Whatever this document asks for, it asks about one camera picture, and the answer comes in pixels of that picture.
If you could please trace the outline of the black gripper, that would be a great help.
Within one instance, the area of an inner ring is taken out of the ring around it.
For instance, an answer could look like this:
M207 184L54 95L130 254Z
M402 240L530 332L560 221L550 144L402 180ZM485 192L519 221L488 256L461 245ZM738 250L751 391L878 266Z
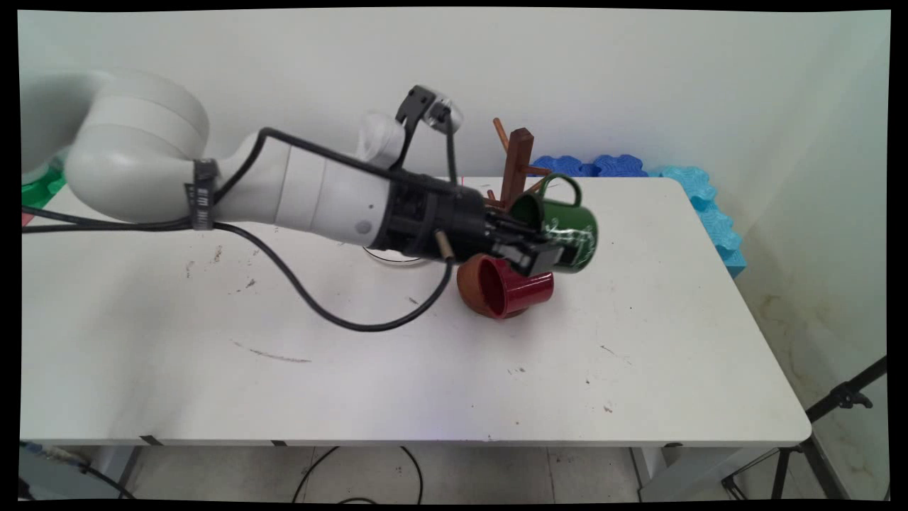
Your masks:
M370 249L442 261L438 231L447 236L456 263L489 253L523 276L553 272L565 252L564 245L544 239L540 229L487 207L475 189L399 172L390 182L382 225Z

